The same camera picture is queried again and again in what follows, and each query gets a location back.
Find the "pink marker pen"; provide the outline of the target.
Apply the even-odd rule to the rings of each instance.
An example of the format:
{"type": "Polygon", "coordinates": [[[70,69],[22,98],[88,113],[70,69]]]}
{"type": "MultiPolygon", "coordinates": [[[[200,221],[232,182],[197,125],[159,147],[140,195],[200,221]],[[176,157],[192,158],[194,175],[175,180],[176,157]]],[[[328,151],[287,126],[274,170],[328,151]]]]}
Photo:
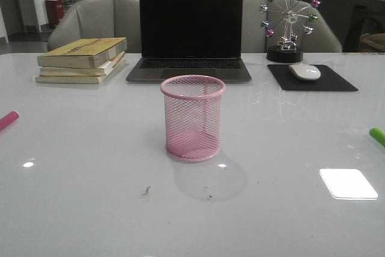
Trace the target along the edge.
{"type": "Polygon", "coordinates": [[[17,111],[11,111],[0,119],[0,130],[5,129],[7,126],[12,124],[19,118],[19,113],[17,111]]]}

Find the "green marker pen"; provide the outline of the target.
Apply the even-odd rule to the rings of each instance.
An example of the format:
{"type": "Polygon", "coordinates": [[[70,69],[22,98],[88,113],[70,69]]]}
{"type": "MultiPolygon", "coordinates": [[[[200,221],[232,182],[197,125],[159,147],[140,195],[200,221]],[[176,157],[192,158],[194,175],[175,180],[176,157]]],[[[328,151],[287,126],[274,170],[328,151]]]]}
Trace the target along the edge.
{"type": "Polygon", "coordinates": [[[378,127],[371,128],[369,135],[377,141],[380,145],[385,147],[385,132],[378,127]]]}

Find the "pink mesh pen holder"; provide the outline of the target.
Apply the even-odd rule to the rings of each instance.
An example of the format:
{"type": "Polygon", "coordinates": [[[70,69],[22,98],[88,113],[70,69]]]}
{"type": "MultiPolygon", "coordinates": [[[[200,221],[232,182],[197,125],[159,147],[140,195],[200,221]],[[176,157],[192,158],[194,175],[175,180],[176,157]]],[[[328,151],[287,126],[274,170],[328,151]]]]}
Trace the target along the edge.
{"type": "Polygon", "coordinates": [[[218,153],[225,88],[222,80],[205,75],[174,76],[161,83],[166,149],[171,156],[204,161],[218,153]]]}

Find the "grey laptop computer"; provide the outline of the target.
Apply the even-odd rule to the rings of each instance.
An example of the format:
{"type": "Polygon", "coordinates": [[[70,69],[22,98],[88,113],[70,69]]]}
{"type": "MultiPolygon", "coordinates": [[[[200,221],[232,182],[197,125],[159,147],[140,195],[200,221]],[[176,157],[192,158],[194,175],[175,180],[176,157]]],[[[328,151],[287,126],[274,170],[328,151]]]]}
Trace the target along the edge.
{"type": "Polygon", "coordinates": [[[179,75],[249,82],[241,58],[243,0],[140,0],[141,58],[128,82],[179,75]]]}

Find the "ferris wheel desk ornament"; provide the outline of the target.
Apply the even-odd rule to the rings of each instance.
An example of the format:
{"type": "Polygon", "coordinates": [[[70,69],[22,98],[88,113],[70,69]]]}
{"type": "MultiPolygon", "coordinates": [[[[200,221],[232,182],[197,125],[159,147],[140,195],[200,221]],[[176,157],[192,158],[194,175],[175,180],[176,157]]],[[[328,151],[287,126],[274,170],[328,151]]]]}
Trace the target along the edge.
{"type": "Polygon", "coordinates": [[[302,27],[303,33],[313,33],[312,24],[318,20],[318,15],[311,9],[318,8],[320,0],[311,0],[300,5],[301,0],[266,0],[259,8],[260,13],[266,14],[266,19],[260,23],[265,31],[265,37],[277,37],[276,43],[267,48],[266,58],[279,63],[299,63],[303,60],[303,51],[298,44],[298,36],[294,30],[296,24],[302,27]]]}

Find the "white computer mouse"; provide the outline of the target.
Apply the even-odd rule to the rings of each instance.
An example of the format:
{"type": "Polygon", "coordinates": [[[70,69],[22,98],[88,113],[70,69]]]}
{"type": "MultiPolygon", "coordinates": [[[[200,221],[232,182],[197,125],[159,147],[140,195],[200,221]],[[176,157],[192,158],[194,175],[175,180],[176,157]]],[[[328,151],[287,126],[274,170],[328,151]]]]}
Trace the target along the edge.
{"type": "Polygon", "coordinates": [[[294,77],[299,80],[315,81],[321,77],[321,72],[314,65],[298,63],[291,64],[288,67],[291,74],[293,74],[294,77]]]}

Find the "yellow top book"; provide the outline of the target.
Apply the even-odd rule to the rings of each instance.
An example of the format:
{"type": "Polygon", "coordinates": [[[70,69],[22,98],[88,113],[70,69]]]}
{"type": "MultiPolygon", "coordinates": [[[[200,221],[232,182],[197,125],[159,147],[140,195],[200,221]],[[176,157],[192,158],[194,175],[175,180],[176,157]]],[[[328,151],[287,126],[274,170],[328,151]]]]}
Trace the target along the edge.
{"type": "Polygon", "coordinates": [[[40,67],[93,69],[127,50],[126,37],[79,39],[37,57],[40,67]]]}

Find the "pale bottom book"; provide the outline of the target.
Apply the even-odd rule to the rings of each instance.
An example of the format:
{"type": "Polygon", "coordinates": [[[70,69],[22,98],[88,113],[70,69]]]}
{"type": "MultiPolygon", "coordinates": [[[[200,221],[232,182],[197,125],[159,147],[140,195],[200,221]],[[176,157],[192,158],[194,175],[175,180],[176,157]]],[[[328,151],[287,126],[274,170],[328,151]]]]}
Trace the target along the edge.
{"type": "Polygon", "coordinates": [[[104,73],[101,75],[69,75],[69,76],[44,76],[36,75],[34,80],[38,83],[47,84],[100,84],[110,74],[118,69],[119,65],[124,62],[124,58],[117,61],[108,61],[106,63],[104,73]]]}

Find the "red bin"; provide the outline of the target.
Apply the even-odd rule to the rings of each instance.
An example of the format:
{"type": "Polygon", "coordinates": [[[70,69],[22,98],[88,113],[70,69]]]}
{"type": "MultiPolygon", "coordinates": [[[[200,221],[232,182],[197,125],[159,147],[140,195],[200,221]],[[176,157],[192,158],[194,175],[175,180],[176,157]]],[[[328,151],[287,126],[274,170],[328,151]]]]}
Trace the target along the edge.
{"type": "Polygon", "coordinates": [[[45,7],[50,28],[58,26],[64,17],[64,8],[62,0],[45,0],[45,7]]]}

